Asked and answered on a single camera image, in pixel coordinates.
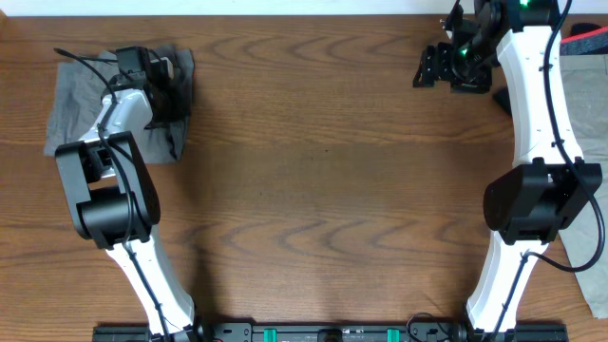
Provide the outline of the grey shorts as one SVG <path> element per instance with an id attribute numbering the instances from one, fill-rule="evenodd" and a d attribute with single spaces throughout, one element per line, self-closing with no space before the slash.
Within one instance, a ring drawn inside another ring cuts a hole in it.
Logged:
<path id="1" fill-rule="evenodd" d="M 147 163 L 179 162 L 185 147 L 193 102 L 195 62 L 189 49 L 171 45 L 155 49 L 177 67 L 177 96 L 170 118 L 160 127 L 145 129 L 137 145 Z M 94 125 L 101 109 L 103 84 L 77 62 L 57 66 L 54 102 L 47 121 L 44 155 L 52 157 L 57 147 L 81 138 Z"/>

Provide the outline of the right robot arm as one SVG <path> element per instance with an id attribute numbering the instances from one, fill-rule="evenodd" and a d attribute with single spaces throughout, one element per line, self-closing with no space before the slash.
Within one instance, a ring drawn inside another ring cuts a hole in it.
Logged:
<path id="1" fill-rule="evenodd" d="M 587 162 L 572 130 L 561 77 L 561 28 L 569 6 L 556 1 L 482 0 L 466 18 L 455 3 L 443 21 L 446 42 L 427 47 L 414 87 L 439 81 L 455 91 L 486 93 L 503 71 L 514 129 L 511 169 L 484 191 L 490 241 L 480 279 L 460 323 L 426 314 L 407 324 L 413 341 L 564 341 L 561 323 L 521 323 L 518 305 L 549 244 L 590 207 L 599 262 L 607 229 L 596 199 L 599 164 Z"/>

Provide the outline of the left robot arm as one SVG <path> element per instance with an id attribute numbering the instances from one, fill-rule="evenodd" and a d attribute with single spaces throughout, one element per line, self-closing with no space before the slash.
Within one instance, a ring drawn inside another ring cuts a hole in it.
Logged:
<path id="1" fill-rule="evenodd" d="M 54 152 L 74 228 L 105 251 L 142 303 L 144 326 L 94 328 L 94 341 L 210 341 L 193 297 L 162 246 L 161 204 L 149 163 L 180 160 L 191 118 L 194 58 L 188 49 L 122 47 L 101 79 L 100 112 Z"/>

